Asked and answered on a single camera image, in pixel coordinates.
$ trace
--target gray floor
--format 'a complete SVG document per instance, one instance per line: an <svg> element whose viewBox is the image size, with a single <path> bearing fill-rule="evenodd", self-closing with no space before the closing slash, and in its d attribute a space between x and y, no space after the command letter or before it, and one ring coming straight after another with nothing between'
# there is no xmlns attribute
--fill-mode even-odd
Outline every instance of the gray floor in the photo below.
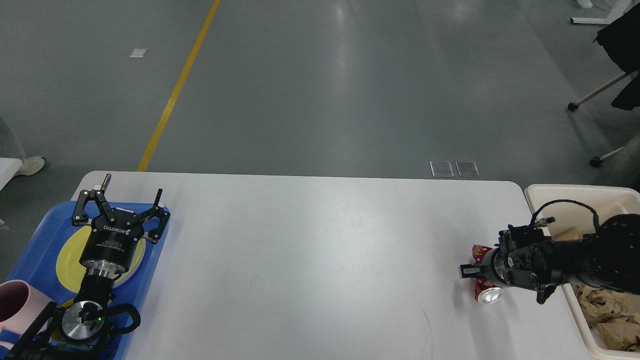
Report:
<svg viewBox="0 0 640 360"><path fill-rule="evenodd" d="M37 175L0 192L0 279L91 170L135 170L212 0L0 1L0 113ZM148 171L589 184L640 131L603 17L562 1L222 0ZM129 59L147 47L144 59Z"/></svg>

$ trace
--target black cable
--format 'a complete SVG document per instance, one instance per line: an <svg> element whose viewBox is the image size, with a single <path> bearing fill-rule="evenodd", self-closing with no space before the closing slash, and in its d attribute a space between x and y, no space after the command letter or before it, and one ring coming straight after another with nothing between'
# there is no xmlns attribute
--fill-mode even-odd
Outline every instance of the black cable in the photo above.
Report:
<svg viewBox="0 0 640 360"><path fill-rule="evenodd" d="M592 208L591 206L589 206L589 205L587 205L585 203L582 203L582 202L579 202L579 201L576 201L576 200L568 200L568 199L553 200L553 201L550 201L550 202L540 206L540 208L538 210L536 210L536 212L533 213L533 215L531 216L531 222L529 223L529 225L533 225L533 223L536 222L536 218L538 217L538 215L540 214L540 211L542 211L542 209L546 208L547 206L549 206L551 204L555 204L557 202L570 202L572 204L580 205L583 208L589 209L589 211L592 212L592 214L593 214L593 227L596 230L598 230L598 228L600 227L600 219L598 218L598 213L596 212L596 210L594 208Z"/></svg>

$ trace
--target brown paper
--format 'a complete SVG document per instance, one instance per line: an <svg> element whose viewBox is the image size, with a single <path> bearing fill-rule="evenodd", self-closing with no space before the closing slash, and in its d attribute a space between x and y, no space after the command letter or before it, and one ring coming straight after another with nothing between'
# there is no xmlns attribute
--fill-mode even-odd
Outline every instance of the brown paper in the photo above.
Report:
<svg viewBox="0 0 640 360"><path fill-rule="evenodd" d="M627 296L611 290L574 285L582 314L611 350L640 352L640 314L626 314Z"/></svg>

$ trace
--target pink mug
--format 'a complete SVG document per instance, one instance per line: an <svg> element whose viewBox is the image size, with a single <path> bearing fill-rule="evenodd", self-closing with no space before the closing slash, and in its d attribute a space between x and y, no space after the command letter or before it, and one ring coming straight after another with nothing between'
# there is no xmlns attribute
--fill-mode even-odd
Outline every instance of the pink mug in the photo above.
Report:
<svg viewBox="0 0 640 360"><path fill-rule="evenodd" d="M50 301L53 300L26 281L0 284L0 331L22 335Z"/></svg>

